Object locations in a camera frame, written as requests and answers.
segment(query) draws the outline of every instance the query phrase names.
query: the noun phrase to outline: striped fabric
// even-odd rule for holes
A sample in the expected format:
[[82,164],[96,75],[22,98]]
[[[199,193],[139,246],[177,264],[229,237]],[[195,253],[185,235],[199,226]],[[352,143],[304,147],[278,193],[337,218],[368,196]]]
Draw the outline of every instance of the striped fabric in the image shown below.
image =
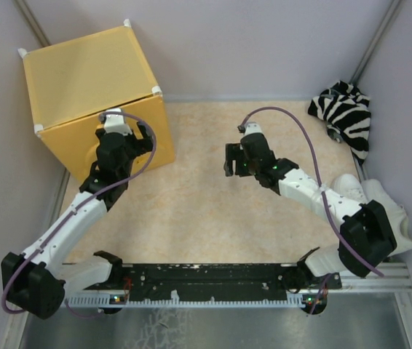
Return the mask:
[[346,82],[337,81],[312,99],[308,114],[326,122],[352,149],[353,154],[364,162],[368,156],[368,135],[371,112],[370,98]]

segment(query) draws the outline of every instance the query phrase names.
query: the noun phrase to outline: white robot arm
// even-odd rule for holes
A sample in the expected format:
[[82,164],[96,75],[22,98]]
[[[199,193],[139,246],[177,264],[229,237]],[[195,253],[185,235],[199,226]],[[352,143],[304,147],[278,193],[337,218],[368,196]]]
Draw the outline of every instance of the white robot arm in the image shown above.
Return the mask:
[[114,266],[122,260],[107,252],[96,252],[79,264],[62,264],[87,230],[115,204],[128,186],[133,160],[153,151],[153,142],[138,123],[138,140],[119,108],[103,114],[103,128],[96,130],[97,161],[71,205],[60,218],[22,254],[10,252],[1,263],[3,307],[9,300],[39,318],[50,317],[64,298],[93,284],[111,280]]
[[[382,205],[376,201],[364,205],[344,197],[325,185],[319,186],[292,161],[276,159],[257,123],[246,123],[242,132],[240,143],[226,145],[226,176],[253,175],[265,188],[299,202],[328,220],[324,192],[332,223],[365,264],[375,267],[395,250],[397,243]],[[365,277],[370,271],[342,243],[312,250],[299,263],[307,269],[308,278],[347,269]]]

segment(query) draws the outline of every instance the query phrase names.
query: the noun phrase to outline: metal frame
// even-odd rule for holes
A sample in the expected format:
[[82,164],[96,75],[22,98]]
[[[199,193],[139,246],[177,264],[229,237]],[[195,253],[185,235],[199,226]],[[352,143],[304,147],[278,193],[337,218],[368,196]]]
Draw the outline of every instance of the metal frame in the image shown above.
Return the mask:
[[[46,36],[46,33],[42,30],[39,22],[34,17],[32,11],[30,10],[26,0],[13,0],[17,9],[22,14],[24,20],[27,22],[29,28],[32,30],[38,42],[43,46],[49,46],[50,42]],[[380,45],[382,38],[385,36],[390,25],[395,20],[398,15],[401,4],[403,0],[392,0],[389,9],[387,10],[380,26],[378,27],[373,39],[371,40],[368,48],[366,49],[357,69],[355,70],[350,82],[353,84],[358,84],[361,76],[363,75],[368,63],[370,62],[373,53],[376,48]],[[361,180],[368,179],[367,172],[363,165],[360,165],[357,159],[354,159],[355,166],[357,168],[358,175]],[[49,215],[49,226],[53,223],[60,214],[60,209],[63,203],[63,197],[65,195],[67,183],[69,179],[68,171],[64,171],[62,179],[60,181],[57,194],[54,199],[53,210]],[[333,293],[343,293],[343,292],[355,292],[355,293],[378,293],[378,292],[393,292],[395,293],[395,299],[397,300],[397,306],[399,309],[400,317],[402,319],[403,326],[405,328],[405,333],[408,338],[409,344],[412,347],[412,283],[410,276],[408,275],[408,269],[405,263],[383,263],[380,269],[385,274],[385,278],[379,278],[377,276],[368,276],[366,279],[359,279],[350,275],[348,272],[341,273],[341,280],[343,288],[341,290],[333,290]],[[314,290],[302,290],[302,292],[313,292]],[[95,292],[82,292],[76,297],[89,297]],[[99,297],[107,297],[103,292],[96,292]],[[295,295],[296,300],[290,301],[290,303],[296,302],[298,304],[298,298],[300,294]],[[72,300],[71,305],[78,307],[78,304]],[[4,333],[4,338],[0,348],[19,348],[20,341],[23,336],[23,331],[28,318],[28,313],[9,316],[7,323],[7,329]]]
[[379,24],[379,27],[377,28],[373,38],[371,39],[371,42],[368,45],[368,48],[363,54],[360,63],[358,63],[358,66],[355,69],[352,78],[350,79],[350,84],[358,85],[360,83],[360,79],[363,76],[368,63],[371,61],[374,52],[379,47],[381,40],[386,36],[386,33],[389,30],[391,24],[393,24],[393,22],[395,21],[395,18],[397,18],[402,3],[403,0],[391,1],[386,14],[382,18],[381,24]]

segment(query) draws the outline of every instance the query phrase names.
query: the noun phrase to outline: yellow cube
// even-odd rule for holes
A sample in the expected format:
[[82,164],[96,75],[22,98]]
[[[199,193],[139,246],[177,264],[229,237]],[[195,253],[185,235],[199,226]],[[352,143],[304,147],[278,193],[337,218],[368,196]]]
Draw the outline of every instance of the yellow cube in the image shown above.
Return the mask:
[[[162,92],[130,27],[28,52],[23,64],[35,133],[79,182],[96,160],[98,115],[109,108],[153,128],[157,151],[149,169],[174,161]],[[135,121],[128,124],[141,137]],[[132,173],[147,158],[136,158]]]

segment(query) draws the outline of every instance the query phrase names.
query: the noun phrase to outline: white shoe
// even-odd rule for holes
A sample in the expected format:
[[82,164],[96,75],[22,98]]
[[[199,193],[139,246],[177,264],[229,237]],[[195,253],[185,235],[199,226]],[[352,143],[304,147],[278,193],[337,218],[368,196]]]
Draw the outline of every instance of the white shoe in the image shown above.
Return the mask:
[[358,179],[353,174],[343,174],[338,176],[330,186],[337,193],[360,202],[361,204],[367,204],[368,199],[363,192],[363,187],[361,186]]
[[412,240],[408,237],[408,216],[405,209],[392,200],[378,180],[364,180],[361,186],[370,201],[376,200],[386,210],[387,218],[397,241],[397,248],[390,255],[412,249]]

